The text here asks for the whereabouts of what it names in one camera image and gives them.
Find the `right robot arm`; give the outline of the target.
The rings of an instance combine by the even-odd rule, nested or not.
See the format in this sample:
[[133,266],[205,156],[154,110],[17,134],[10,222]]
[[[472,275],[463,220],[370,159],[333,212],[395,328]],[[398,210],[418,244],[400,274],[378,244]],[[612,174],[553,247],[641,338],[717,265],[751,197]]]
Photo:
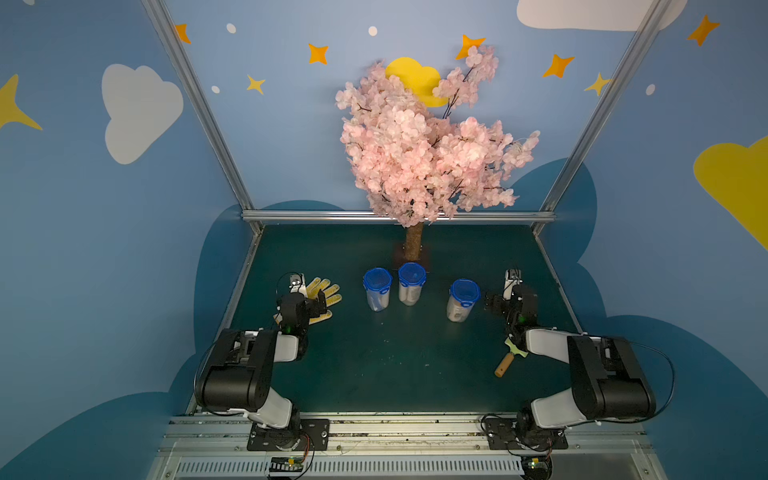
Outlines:
[[631,342],[544,328],[538,323],[538,296],[523,283],[487,294],[485,307],[505,322],[508,353],[494,374],[501,378],[517,357],[538,355],[569,367],[570,386],[527,402],[511,420],[484,422],[491,437],[535,452],[565,448],[565,431],[587,423],[642,423],[658,414],[655,394]]

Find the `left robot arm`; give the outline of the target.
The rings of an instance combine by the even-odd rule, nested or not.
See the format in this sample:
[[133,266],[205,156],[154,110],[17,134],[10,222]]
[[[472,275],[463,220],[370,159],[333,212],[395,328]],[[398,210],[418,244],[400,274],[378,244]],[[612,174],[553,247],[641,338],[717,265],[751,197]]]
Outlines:
[[288,293],[277,302],[276,329],[225,329],[194,377],[194,396],[204,411],[251,422],[249,451],[321,451],[329,421],[304,420],[299,408],[272,387],[274,365],[303,358],[310,320],[328,312],[321,292]]

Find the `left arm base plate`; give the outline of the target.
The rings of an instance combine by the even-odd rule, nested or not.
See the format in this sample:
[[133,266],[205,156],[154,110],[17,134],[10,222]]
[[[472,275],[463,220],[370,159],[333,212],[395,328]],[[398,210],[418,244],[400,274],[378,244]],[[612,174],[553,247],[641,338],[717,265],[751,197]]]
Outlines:
[[285,429],[259,426],[250,429],[246,449],[267,451],[326,451],[329,441],[328,419],[299,419]]

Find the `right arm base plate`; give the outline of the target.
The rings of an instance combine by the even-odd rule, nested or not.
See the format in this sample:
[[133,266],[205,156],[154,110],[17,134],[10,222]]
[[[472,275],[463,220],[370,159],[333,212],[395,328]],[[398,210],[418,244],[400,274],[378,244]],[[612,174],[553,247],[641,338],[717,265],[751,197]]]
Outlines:
[[548,453],[568,448],[564,430],[541,429],[535,424],[525,429],[515,419],[495,414],[484,415],[479,424],[491,450]]

